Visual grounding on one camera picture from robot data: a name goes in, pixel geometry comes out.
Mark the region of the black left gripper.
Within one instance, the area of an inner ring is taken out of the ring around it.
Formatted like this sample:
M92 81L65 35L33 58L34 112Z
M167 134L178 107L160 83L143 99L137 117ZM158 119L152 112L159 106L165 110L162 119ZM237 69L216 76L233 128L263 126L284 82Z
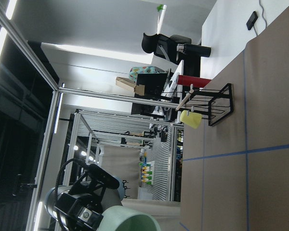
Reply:
M61 192L54 208L68 231L96 231L103 219L98 196Z

